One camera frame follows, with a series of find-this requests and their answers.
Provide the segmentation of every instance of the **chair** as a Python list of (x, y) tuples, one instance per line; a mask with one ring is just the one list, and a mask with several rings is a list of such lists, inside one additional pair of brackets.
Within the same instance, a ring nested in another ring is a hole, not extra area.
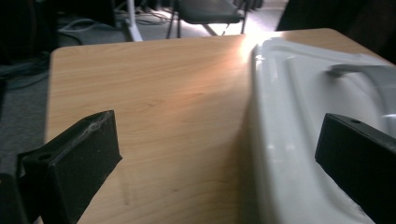
[(190, 24), (202, 24), (209, 33), (210, 23), (224, 23), (227, 28), (231, 23), (242, 21), (241, 34), (245, 31), (249, 0), (174, 0), (172, 17), (167, 32), (168, 39), (177, 12), (177, 38), (180, 38), (181, 20)]

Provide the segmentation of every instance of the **chair leg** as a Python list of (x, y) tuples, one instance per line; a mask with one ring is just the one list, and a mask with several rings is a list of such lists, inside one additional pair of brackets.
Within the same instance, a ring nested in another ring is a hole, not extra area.
[(168, 33), (166, 34), (166, 39), (169, 39), (169, 37), (171, 37), (172, 24), (173, 24), (174, 17), (175, 17), (175, 10), (172, 10), (171, 21), (169, 23), (169, 28), (168, 28)]
[(225, 32), (227, 31), (229, 26), (230, 26), (230, 23), (227, 23), (227, 26), (224, 28), (223, 33), (221, 35), (225, 35)]
[(181, 38), (181, 18), (177, 16), (177, 38)]
[(241, 29), (241, 35), (245, 32), (245, 24), (246, 24), (247, 18), (244, 18), (244, 21), (242, 22), (242, 29)]

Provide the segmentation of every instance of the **table top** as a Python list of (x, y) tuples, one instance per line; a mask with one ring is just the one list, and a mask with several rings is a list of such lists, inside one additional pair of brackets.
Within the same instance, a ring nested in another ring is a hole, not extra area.
[(254, 201), (245, 154), (250, 52), (272, 36), (374, 55), (330, 29), (57, 49), (47, 139), (114, 109), (123, 157), (79, 223), (244, 219), (248, 197)]

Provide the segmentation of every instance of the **wood grain surface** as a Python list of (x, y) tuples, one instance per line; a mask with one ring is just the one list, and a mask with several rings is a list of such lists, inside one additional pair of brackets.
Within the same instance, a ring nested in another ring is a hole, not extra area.
[(123, 157), (79, 223), (251, 223), (250, 53), (271, 36), (373, 54), (329, 29), (57, 49), (47, 139), (113, 109)]

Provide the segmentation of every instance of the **cable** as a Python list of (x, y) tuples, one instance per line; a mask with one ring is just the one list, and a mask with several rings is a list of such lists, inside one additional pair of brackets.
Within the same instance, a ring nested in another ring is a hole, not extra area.
[[(73, 26), (79, 24), (79, 23), (83, 23), (83, 22), (89, 22), (91, 23), (90, 26), (82, 28), (82, 29), (77, 29), (77, 30), (71, 30), (71, 28), (73, 28)], [(66, 26), (64, 26), (63, 28), (59, 29), (59, 32), (84, 32), (84, 31), (88, 31), (91, 30), (93, 27), (95, 27), (97, 24), (99, 24), (96, 21), (93, 21), (91, 19), (79, 19), (79, 20), (75, 20), (75, 21), (71, 21), (70, 23), (68, 23)]]
[(26, 78), (32, 78), (41, 75), (48, 71), (50, 66), (50, 54), (48, 52), (42, 52), (42, 56), (36, 59), (36, 62), (24, 63), (16, 68), (10, 69), (7, 72), (3, 72), (0, 76), (0, 80), (7, 82), (7, 90), (19, 90), (26, 87), (35, 85), (36, 83), (46, 79), (49, 75), (46, 74), (43, 77), (21, 85), (9, 85), (10, 82), (19, 80), (26, 80)]
[(123, 10), (121, 10), (121, 8), (122, 8), (122, 7), (125, 7), (125, 6), (126, 6), (126, 1), (125, 1), (125, 2), (122, 2), (122, 3), (119, 4), (116, 8), (114, 8), (114, 12), (123, 11)]
[[(154, 17), (155, 19), (159, 19), (158, 21), (151, 21), (148, 19), (140, 19), (140, 18), (144, 18), (144, 17)], [(157, 13), (157, 12), (148, 12), (148, 13), (138, 13), (136, 14), (136, 23), (139, 23), (141, 25), (163, 25), (167, 22), (169, 22), (170, 19), (168, 17), (166, 17), (165, 15), (161, 14), (161, 13)]]
[(70, 35), (70, 34), (66, 34), (66, 33), (62, 33), (62, 32), (58, 32), (58, 34), (59, 34), (59, 35), (64, 35), (64, 36), (67, 36), (67, 37), (70, 37), (70, 38), (76, 40), (76, 42), (78, 42), (79, 45), (84, 45), (84, 44), (82, 43), (82, 40), (80, 40), (80, 39), (79, 39), (78, 37), (76, 37), (76, 36), (73, 36), (73, 35)]
[(27, 84), (22, 84), (22, 85), (20, 85), (20, 86), (17, 85), (17, 86), (14, 86), (14, 87), (9, 87), (9, 84), (7, 84), (6, 90), (8, 90), (8, 91), (15, 91), (15, 90), (21, 90), (21, 89), (24, 89), (24, 88), (28, 88), (28, 87), (30, 87), (30, 86), (35, 85), (36, 83), (39, 83), (39, 82), (41, 82), (41, 81), (47, 79), (48, 77), (49, 77), (49, 75), (46, 74), (45, 76), (41, 77), (41, 78), (38, 79), (38, 80), (29, 82), (29, 83), (27, 83)]

